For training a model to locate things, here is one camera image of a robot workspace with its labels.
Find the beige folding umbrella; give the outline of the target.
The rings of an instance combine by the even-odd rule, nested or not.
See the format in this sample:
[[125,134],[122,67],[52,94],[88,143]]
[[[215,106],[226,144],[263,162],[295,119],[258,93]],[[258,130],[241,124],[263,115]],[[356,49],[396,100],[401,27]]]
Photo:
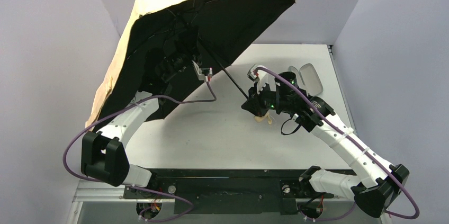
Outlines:
[[[118,89],[100,118],[124,108],[137,91],[151,62],[152,49],[197,50],[201,67],[214,72],[230,66],[295,0],[134,0],[115,53],[124,53]],[[189,65],[169,81],[166,91],[183,100],[200,86]]]

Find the mint green umbrella case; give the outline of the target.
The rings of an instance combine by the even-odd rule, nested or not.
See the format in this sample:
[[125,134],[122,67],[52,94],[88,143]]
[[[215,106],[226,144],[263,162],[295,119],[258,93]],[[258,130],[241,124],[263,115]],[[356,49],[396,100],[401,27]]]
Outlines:
[[324,91],[318,73],[311,63],[305,64],[299,69],[294,66],[289,66],[288,71],[295,73],[298,85],[300,88],[304,89],[308,95],[317,96]]

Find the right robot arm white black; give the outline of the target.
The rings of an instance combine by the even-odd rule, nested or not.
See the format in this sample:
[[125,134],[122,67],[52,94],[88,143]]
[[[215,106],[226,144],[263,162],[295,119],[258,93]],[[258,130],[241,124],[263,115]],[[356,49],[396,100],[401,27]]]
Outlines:
[[354,172],[344,175],[311,166],[299,177],[301,186],[315,194],[332,194],[353,200],[371,217],[379,218],[404,191],[409,170],[378,156],[347,126],[323,99],[307,94],[294,72],[276,74],[263,66],[248,72],[254,85],[241,106],[256,117],[269,111],[288,114],[298,129],[321,139]]

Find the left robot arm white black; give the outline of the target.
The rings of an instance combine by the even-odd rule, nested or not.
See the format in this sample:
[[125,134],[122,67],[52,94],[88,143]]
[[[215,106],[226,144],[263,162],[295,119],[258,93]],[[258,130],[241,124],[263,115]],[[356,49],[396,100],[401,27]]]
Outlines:
[[124,69],[125,54],[116,52],[106,72],[105,79],[97,89],[92,113],[82,138],[81,172],[86,180],[104,182],[112,186],[137,185],[146,187],[152,177],[151,171],[129,163],[125,148],[131,137],[153,113],[161,109],[161,101],[181,104],[166,95],[169,81],[192,65],[199,80],[209,83],[212,68],[201,69],[201,54],[197,50],[176,51],[165,57],[162,49],[152,49],[148,54],[159,58],[145,69],[137,91],[123,109],[100,118],[107,99],[118,89],[119,69]]

